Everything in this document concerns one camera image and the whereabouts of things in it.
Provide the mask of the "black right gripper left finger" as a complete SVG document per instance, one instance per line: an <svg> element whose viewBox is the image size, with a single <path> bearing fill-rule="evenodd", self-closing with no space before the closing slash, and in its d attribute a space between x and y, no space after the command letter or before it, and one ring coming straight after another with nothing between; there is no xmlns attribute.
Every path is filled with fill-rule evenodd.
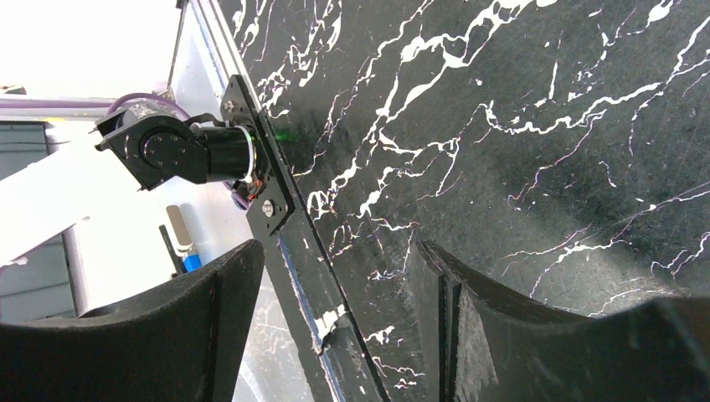
<svg viewBox="0 0 710 402"><path fill-rule="evenodd" d="M264 269L248 240L82 317L1 326L4 401L229 401Z"/></svg>

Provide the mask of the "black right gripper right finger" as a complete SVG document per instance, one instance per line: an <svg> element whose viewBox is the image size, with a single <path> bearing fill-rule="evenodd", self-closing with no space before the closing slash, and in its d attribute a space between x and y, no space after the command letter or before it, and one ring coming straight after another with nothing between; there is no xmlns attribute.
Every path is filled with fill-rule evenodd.
<svg viewBox="0 0 710 402"><path fill-rule="evenodd" d="M708 400L706 297L585 317L524 296L434 242L417 248L435 400Z"/></svg>

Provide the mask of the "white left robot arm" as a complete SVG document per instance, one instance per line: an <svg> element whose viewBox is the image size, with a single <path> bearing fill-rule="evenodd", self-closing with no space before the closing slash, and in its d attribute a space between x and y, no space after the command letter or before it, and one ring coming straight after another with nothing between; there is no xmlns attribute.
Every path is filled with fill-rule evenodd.
<svg viewBox="0 0 710 402"><path fill-rule="evenodd" d="M74 140L1 181L1 265L130 193L172 178L194 184L250 181L260 157L250 129L205 113L181 120L165 112L127 117L116 111L95 124L99 137Z"/></svg>

